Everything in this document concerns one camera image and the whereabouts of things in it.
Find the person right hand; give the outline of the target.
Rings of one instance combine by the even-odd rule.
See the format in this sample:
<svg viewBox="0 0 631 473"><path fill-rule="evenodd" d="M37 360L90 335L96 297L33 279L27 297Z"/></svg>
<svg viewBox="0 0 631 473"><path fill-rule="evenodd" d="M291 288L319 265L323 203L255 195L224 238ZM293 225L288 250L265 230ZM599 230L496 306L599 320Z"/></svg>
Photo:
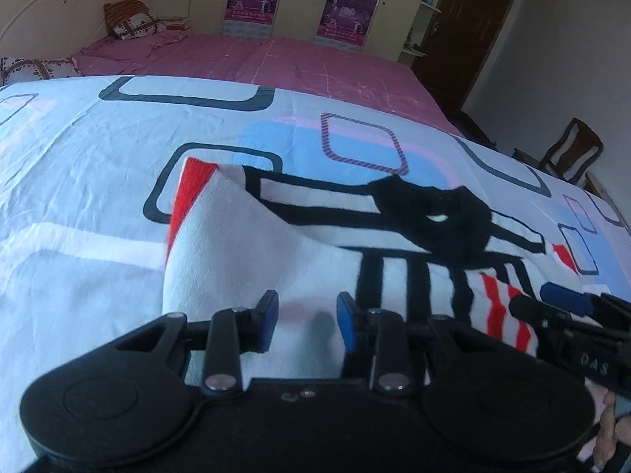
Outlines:
<svg viewBox="0 0 631 473"><path fill-rule="evenodd" d="M596 402L600 426L592 458L595 470L602 472L614 457L618 445L630 445L630 404L624 400L618 402L613 392L598 384L592 384L589 390Z"/></svg>

